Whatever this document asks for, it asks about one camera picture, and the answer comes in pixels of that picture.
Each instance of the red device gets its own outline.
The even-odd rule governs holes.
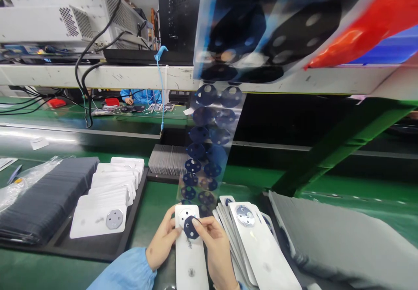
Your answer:
[[[51,99],[47,102],[47,105],[51,108],[58,108],[67,105],[67,103],[58,98]]]
[[[107,98],[104,101],[108,107],[119,106],[119,100],[117,98]]]

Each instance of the hand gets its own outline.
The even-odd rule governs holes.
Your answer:
[[[181,228],[173,228],[175,227],[175,219],[171,218],[171,215],[174,214],[174,212],[175,205],[170,207],[167,213],[165,213],[164,219],[145,251],[149,267],[152,271],[155,271],[162,263],[164,263],[169,256],[171,246],[175,242],[175,239],[180,236],[182,232]]]
[[[128,104],[128,105],[132,105],[132,104],[134,104],[134,101],[132,100],[132,98],[127,97],[127,98],[125,98],[125,103]]]
[[[193,219],[192,223],[208,248],[208,270],[215,287],[218,290],[239,289],[225,230],[213,216],[201,218],[200,223]]]

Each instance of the transparent plastic film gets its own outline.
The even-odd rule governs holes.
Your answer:
[[[200,0],[194,78],[271,83],[306,67],[374,0]]]
[[[177,199],[199,206],[201,217],[216,206],[226,163],[246,95],[228,82],[202,84],[192,99],[189,116],[190,156],[179,178]]]
[[[0,189],[0,213],[12,205],[19,195],[25,193],[26,190],[37,183],[43,176],[51,172],[62,160],[62,158],[54,156],[43,164],[22,171],[17,175],[15,182]]]

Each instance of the stack of white cards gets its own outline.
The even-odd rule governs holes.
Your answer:
[[[123,232],[127,208],[136,198],[144,166],[141,158],[123,157],[98,164],[88,194],[78,200],[70,238]]]
[[[220,196],[213,215],[229,238],[235,277],[250,289],[301,290],[277,243],[271,219],[250,202]]]

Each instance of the table surface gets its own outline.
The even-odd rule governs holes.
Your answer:
[[[185,126],[184,117],[172,118],[173,126]],[[159,115],[103,117],[95,123],[94,130],[159,133]],[[84,112],[78,106],[68,110],[42,110],[21,116],[4,116],[2,122],[44,125],[56,128],[85,128]],[[29,141],[35,136],[49,138],[50,145],[33,151]],[[112,156],[142,157],[148,163],[157,139],[135,138],[70,132],[40,130],[36,128],[10,128],[0,124],[0,156],[19,160],[0,172],[0,187],[5,185],[18,165],[22,170],[36,166],[51,157],[75,155],[97,156],[101,162],[110,162]],[[221,195],[232,195],[237,201],[258,203],[262,190],[271,187],[282,171],[253,167],[227,166]],[[177,185],[149,182],[132,234],[131,247],[147,246],[166,210],[176,203]],[[418,246],[418,189],[400,182],[383,182],[366,179],[325,175],[309,185],[303,198],[344,206],[380,218],[409,241]],[[85,289],[107,266],[85,260],[59,256],[39,255],[0,249],[0,289]],[[175,250],[158,270],[155,289],[175,285]]]

